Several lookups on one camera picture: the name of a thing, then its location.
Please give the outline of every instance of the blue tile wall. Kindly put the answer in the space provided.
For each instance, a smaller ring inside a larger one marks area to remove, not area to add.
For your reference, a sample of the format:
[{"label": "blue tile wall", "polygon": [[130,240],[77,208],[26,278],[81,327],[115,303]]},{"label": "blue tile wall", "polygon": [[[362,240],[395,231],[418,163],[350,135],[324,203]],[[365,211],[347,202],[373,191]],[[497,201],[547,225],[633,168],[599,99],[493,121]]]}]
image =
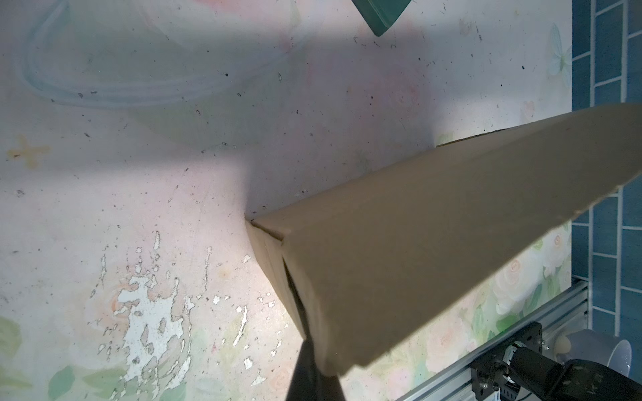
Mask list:
[{"label": "blue tile wall", "polygon": [[[573,0],[573,109],[642,102],[642,0],[595,0],[594,10],[591,3]],[[573,222],[572,266],[591,283],[593,330],[631,342],[630,377],[642,383],[642,176]]]}]

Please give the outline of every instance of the blue tile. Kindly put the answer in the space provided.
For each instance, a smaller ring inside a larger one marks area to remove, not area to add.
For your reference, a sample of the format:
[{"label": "blue tile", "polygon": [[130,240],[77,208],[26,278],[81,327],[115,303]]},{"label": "blue tile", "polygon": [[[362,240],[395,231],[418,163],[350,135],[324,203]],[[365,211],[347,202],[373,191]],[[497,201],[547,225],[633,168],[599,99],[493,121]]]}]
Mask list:
[{"label": "blue tile", "polygon": [[633,360],[629,377],[642,383],[642,294],[621,292],[620,337],[631,342]]},{"label": "blue tile", "polygon": [[619,103],[621,85],[622,82],[618,80],[607,83],[606,85],[595,87],[595,105],[599,106],[607,103]]},{"label": "blue tile", "polygon": [[642,226],[642,175],[624,186],[622,224]]},{"label": "blue tile", "polygon": [[584,57],[573,62],[573,110],[589,106],[591,91],[591,58]]},{"label": "blue tile", "polygon": [[573,0],[573,57],[591,50],[591,2]]},{"label": "blue tile", "polygon": [[604,334],[615,334],[615,315],[593,309],[593,331]]},{"label": "blue tile", "polygon": [[642,35],[629,39],[628,56],[627,101],[642,102]]},{"label": "blue tile", "polygon": [[593,256],[593,305],[615,310],[615,264],[613,258]]},{"label": "blue tile", "polygon": [[617,3],[619,0],[596,0],[595,1],[595,12],[598,12],[600,10],[603,10],[604,8],[607,8],[611,4]]},{"label": "blue tile", "polygon": [[595,17],[595,82],[622,73],[622,6]]},{"label": "blue tile", "polygon": [[622,285],[642,289],[642,231],[622,230]]},{"label": "blue tile", "polygon": [[[575,14],[573,14],[573,29],[575,29]],[[629,33],[639,30],[642,30],[642,1],[629,1]]]},{"label": "blue tile", "polygon": [[589,211],[585,211],[581,215],[577,216],[575,220],[573,220],[576,223],[588,223],[589,222]]},{"label": "blue tile", "polygon": [[593,251],[617,253],[618,199],[606,198],[593,207]]},{"label": "blue tile", "polygon": [[589,228],[573,226],[571,234],[571,266],[574,275],[589,276]]}]

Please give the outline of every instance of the metal frame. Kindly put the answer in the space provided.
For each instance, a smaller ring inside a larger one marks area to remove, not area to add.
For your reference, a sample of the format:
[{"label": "metal frame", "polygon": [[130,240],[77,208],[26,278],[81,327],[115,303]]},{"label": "metal frame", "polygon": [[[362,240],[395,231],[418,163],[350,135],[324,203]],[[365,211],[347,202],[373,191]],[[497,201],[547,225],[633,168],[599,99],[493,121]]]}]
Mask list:
[{"label": "metal frame", "polygon": [[513,336],[532,321],[541,323],[546,349],[544,355],[548,351],[548,354],[552,356],[552,351],[546,345],[551,344],[557,334],[572,323],[587,327],[588,312],[589,284],[578,280],[573,283],[571,288],[526,316],[502,335],[495,337],[482,347],[461,358],[450,367],[399,398],[398,401],[474,400],[470,365],[475,359],[506,338]]}]

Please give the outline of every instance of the brown cardboard box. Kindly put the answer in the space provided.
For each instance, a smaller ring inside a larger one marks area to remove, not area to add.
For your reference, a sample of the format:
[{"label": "brown cardboard box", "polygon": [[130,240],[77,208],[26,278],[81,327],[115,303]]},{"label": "brown cardboard box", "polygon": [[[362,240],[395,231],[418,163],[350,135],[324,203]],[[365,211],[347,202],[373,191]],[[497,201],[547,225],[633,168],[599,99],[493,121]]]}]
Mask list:
[{"label": "brown cardboard box", "polygon": [[289,271],[317,366],[341,375],[641,171],[642,105],[597,107],[427,151],[247,230],[304,334]]}]

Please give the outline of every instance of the black bracket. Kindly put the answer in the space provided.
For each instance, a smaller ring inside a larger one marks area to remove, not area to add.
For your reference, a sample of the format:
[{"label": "black bracket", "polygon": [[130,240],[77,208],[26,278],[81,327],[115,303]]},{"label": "black bracket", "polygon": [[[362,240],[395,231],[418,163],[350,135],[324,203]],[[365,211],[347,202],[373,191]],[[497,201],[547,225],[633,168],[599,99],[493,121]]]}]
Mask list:
[{"label": "black bracket", "polygon": [[507,380],[507,367],[500,362],[506,349],[515,342],[541,354],[542,325],[536,321],[530,323],[473,361],[473,391],[477,401],[485,400],[494,391],[500,392],[502,400],[514,401],[517,398],[520,386]]}]

